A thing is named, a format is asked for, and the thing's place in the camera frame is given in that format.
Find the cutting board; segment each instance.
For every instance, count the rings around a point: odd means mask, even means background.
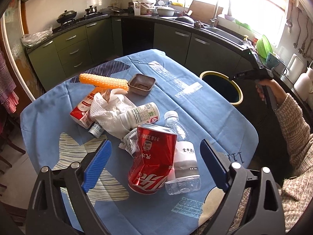
[[[193,20],[200,20],[203,23],[209,24],[211,23],[210,19],[213,18],[214,8],[215,5],[213,4],[193,0],[189,7],[189,10],[192,10],[190,17]],[[216,15],[221,14],[222,11],[223,7],[219,7]]]

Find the sink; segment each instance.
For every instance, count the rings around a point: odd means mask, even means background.
[[[189,26],[192,26],[192,24],[188,24],[188,23],[185,23],[185,22],[181,22],[181,21],[176,21],[175,19],[177,17],[161,17],[161,18],[164,18],[164,19],[167,19],[167,20],[173,20],[175,22],[180,22],[180,23],[183,23],[183,24],[186,24],[186,25],[189,25]],[[208,32],[211,32],[213,33],[214,35],[217,35],[217,36],[220,36],[224,39],[227,39],[229,40],[230,42],[233,42],[235,43],[236,45],[240,45],[242,46],[243,45],[243,41],[240,40],[239,38],[235,37],[234,35],[230,34],[230,33],[227,33],[221,29],[218,29],[218,28],[215,28],[215,27],[211,27],[207,24],[204,24],[204,28],[202,28],[202,30],[205,30],[205,31],[208,31]]]

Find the blue grabber pad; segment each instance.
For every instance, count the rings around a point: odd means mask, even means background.
[[[200,143],[200,154],[216,186],[226,193],[231,185],[230,161],[223,153],[217,152],[206,139]]]
[[[95,187],[101,172],[111,156],[111,153],[112,143],[109,140],[105,140],[105,142],[100,145],[98,152],[85,169],[84,181],[81,185],[85,193]]]

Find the sleeve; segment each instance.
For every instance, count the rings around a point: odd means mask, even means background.
[[[275,114],[287,143],[290,163],[295,168],[296,175],[301,175],[313,166],[311,158],[307,157],[313,144],[313,134],[310,134],[310,127],[302,116],[302,110],[290,94],[287,94]]]

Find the hand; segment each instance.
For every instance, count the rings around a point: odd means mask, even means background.
[[[272,89],[272,92],[276,98],[277,104],[280,106],[283,104],[285,101],[287,94],[286,92],[282,89],[282,87],[275,81],[275,80],[260,80],[258,84],[262,86],[269,86]],[[258,87],[258,85],[255,86],[257,89],[257,92],[259,93],[260,98],[264,101],[265,96],[263,94],[262,89]]]

